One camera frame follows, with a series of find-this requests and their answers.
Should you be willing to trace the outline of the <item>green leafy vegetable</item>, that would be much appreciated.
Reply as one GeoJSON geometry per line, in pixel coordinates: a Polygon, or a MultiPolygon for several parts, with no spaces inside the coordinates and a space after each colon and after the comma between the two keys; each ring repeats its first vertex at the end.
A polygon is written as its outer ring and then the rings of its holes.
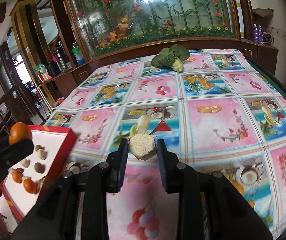
{"type": "Polygon", "coordinates": [[[166,67],[173,71],[181,73],[183,71],[183,61],[190,57],[190,52],[185,47],[174,44],[169,48],[163,48],[151,60],[151,65],[154,68],[166,67]]]}

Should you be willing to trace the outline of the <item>dark wooden chair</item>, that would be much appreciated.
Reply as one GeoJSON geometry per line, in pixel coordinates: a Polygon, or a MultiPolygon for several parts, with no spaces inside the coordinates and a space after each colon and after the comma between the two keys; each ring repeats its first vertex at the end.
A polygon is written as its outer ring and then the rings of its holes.
{"type": "MultiPolygon", "coordinates": [[[[10,88],[0,98],[0,106],[3,103],[6,105],[16,122],[22,122],[26,125],[34,125],[31,118],[38,115],[41,119],[41,124],[45,124],[45,118],[41,115],[32,96],[24,85],[16,85],[10,88]]],[[[6,129],[9,131],[10,127],[8,124],[5,121],[3,121],[3,123],[5,124],[6,129]]]]}

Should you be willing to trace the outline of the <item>brown kiwi fruit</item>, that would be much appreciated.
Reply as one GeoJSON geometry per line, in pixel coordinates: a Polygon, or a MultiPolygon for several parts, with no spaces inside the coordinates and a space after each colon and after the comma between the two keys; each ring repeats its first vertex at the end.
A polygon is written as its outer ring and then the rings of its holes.
{"type": "Polygon", "coordinates": [[[34,164],[34,169],[37,173],[43,174],[45,172],[45,165],[37,162],[34,164]]]}
{"type": "Polygon", "coordinates": [[[41,145],[36,145],[35,146],[35,151],[38,151],[38,150],[41,150],[42,149],[42,146],[41,145]]]}

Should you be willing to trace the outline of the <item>green label plastic bottle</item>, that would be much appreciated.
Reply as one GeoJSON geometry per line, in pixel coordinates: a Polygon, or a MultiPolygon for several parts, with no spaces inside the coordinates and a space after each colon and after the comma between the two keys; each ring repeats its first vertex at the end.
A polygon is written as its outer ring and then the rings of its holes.
{"type": "Polygon", "coordinates": [[[73,43],[72,52],[75,56],[75,59],[76,59],[78,65],[82,65],[86,62],[84,57],[83,57],[82,51],[80,50],[77,42],[73,43]]]}

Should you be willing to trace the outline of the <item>purple spray bottle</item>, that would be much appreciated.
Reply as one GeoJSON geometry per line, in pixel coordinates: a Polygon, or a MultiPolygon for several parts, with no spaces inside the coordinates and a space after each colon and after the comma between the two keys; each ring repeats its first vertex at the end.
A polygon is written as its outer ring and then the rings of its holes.
{"type": "Polygon", "coordinates": [[[258,33],[258,43],[259,44],[263,44],[264,31],[263,31],[263,28],[260,25],[257,28],[257,33],[258,33]]]}
{"type": "Polygon", "coordinates": [[[258,29],[256,24],[253,25],[252,35],[253,35],[253,42],[258,43],[258,29]]]}

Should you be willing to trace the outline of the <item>black thermos flask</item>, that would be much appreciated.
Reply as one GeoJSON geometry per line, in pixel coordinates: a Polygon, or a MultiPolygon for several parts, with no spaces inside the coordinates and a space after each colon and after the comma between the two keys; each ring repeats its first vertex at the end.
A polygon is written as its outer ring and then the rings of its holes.
{"type": "Polygon", "coordinates": [[[65,64],[64,53],[60,47],[57,47],[55,49],[55,56],[56,56],[56,59],[57,59],[57,62],[58,62],[58,65],[59,65],[61,72],[66,71],[68,69],[68,67],[65,64]]]}

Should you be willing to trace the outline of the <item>dark wooden cabinet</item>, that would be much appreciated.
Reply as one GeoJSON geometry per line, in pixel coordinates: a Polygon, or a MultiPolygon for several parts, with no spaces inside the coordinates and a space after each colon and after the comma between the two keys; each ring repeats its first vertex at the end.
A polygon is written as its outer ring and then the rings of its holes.
{"type": "Polygon", "coordinates": [[[85,64],[71,68],[56,77],[38,85],[50,105],[61,96],[67,97],[78,85],[85,81],[97,68],[107,65],[137,63],[139,59],[152,56],[165,47],[179,44],[189,50],[229,49],[239,50],[246,58],[257,63],[271,74],[276,72],[278,49],[268,45],[258,45],[247,39],[231,37],[189,37],[149,42],[94,57],[85,64]]]}

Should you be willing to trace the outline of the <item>red white shallow box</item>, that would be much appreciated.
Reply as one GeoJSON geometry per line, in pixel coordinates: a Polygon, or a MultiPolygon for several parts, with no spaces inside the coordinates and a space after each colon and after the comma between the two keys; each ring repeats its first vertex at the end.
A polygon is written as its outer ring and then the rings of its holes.
{"type": "Polygon", "coordinates": [[[26,176],[35,183],[40,183],[39,189],[35,194],[26,192],[23,182],[20,184],[15,183],[11,174],[0,185],[0,189],[14,218],[19,222],[23,220],[51,184],[60,176],[68,155],[77,139],[77,135],[72,129],[66,127],[34,125],[30,126],[29,129],[32,133],[33,144],[35,146],[41,145],[47,152],[47,158],[45,160],[39,159],[37,152],[33,150],[33,153],[26,157],[30,161],[28,168],[22,167],[20,162],[14,164],[12,168],[23,168],[23,176],[26,176]],[[45,172],[43,174],[35,171],[34,164],[37,162],[45,165],[45,172]]]}

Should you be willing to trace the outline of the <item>floral fruit print tablecloth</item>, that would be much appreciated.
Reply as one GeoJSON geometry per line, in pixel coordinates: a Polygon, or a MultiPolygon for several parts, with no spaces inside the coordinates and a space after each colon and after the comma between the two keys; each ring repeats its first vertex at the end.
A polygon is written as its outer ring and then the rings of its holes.
{"type": "Polygon", "coordinates": [[[235,49],[192,50],[183,71],[137,63],[98,68],[47,126],[77,135],[73,167],[92,167],[122,139],[163,139],[179,160],[221,172],[277,239],[286,229],[286,89],[235,49]]]}

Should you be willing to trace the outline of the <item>dark red jujube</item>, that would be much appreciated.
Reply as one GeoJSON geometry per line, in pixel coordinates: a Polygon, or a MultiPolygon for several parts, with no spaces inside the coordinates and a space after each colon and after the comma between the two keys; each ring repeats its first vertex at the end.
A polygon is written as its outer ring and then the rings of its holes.
{"type": "Polygon", "coordinates": [[[16,171],[19,172],[20,174],[23,174],[24,169],[21,167],[16,168],[16,171]]]}

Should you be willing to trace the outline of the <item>orange mandarin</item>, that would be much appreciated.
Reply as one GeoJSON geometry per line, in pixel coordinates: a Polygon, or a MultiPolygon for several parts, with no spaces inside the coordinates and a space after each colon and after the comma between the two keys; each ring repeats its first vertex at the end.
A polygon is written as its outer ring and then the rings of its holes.
{"type": "Polygon", "coordinates": [[[8,136],[8,142],[10,145],[13,145],[22,139],[32,140],[32,133],[29,129],[29,126],[22,122],[15,123],[11,129],[8,136]]]}
{"type": "Polygon", "coordinates": [[[25,189],[26,192],[30,193],[30,194],[35,194],[37,192],[37,184],[32,181],[31,179],[25,179],[23,181],[23,187],[25,189]]]}
{"type": "Polygon", "coordinates": [[[22,182],[22,174],[18,171],[13,171],[12,173],[12,179],[15,183],[20,184],[22,182]]]}

